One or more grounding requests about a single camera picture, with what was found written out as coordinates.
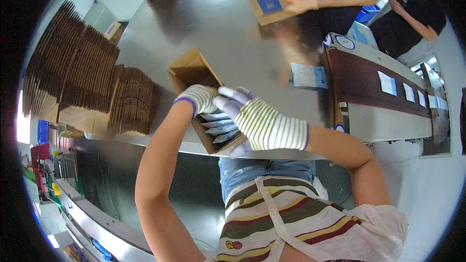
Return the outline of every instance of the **work glove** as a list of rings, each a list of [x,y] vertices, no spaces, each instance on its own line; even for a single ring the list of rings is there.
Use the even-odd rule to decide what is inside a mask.
[[[181,100],[191,102],[194,107],[194,112],[192,114],[192,118],[194,119],[198,114],[211,114],[216,111],[217,107],[213,105],[212,100],[218,95],[217,89],[195,84],[181,92],[173,103]]]
[[[230,158],[259,150],[304,150],[308,145],[309,131],[306,120],[282,115],[243,87],[234,90],[223,86],[218,89],[218,93],[228,98],[217,96],[213,99],[213,104],[225,112],[248,137],[246,142],[230,151]]]

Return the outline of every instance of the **blue packet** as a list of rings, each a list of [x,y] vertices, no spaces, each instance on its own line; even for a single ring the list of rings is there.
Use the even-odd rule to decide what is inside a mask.
[[[219,113],[219,114],[200,114],[201,118],[207,120],[207,121],[213,121],[213,120],[218,120],[218,119],[228,119],[229,116],[225,113]]]
[[[233,120],[232,119],[221,119],[221,120],[214,120],[214,121],[211,121],[209,123],[203,123],[201,125],[205,126],[205,127],[218,127],[218,126],[222,126],[222,125],[231,125],[233,124]]]
[[[233,139],[234,137],[236,137],[236,135],[239,133],[240,131],[238,129],[234,130],[234,131],[229,131],[227,132],[226,134],[224,135],[220,135],[218,137],[215,138],[215,140],[213,140],[213,143],[216,144],[216,143],[223,143],[225,141],[228,141],[229,139]]]
[[[206,131],[206,133],[209,133],[211,134],[212,136],[218,136],[218,135],[221,135],[223,133],[226,133],[226,132],[229,132],[229,131],[234,131],[236,130],[236,125],[235,124],[232,124],[232,125],[223,125],[223,126],[219,126],[219,127],[212,127],[210,129],[208,129]]]

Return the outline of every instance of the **yellow object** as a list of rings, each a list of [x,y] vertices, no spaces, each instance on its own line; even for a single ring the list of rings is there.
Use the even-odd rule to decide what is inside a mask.
[[[54,194],[56,196],[61,194],[61,188],[55,182],[52,183],[52,188],[54,189]]]

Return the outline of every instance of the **denim shorts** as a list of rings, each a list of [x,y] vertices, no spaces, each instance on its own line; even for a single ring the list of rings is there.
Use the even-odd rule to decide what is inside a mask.
[[[252,181],[259,176],[287,176],[305,179],[311,183],[316,177],[316,161],[314,160],[256,160],[220,158],[220,184],[222,198],[241,184]]]

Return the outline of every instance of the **metal table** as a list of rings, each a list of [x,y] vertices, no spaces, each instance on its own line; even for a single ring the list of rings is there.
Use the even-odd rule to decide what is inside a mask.
[[[167,67],[188,49],[198,47],[226,86],[244,86],[290,117],[332,126],[328,91],[280,86],[290,63],[316,65],[319,53],[301,40],[296,19],[267,26],[257,24],[246,0],[146,0],[128,24],[118,47],[117,64],[141,69],[161,88],[161,103],[147,137],[117,139],[146,146],[167,114],[176,94]],[[320,35],[315,34],[317,42]],[[207,154],[194,129],[186,132],[181,152]],[[295,150],[255,152],[257,159],[320,159]]]

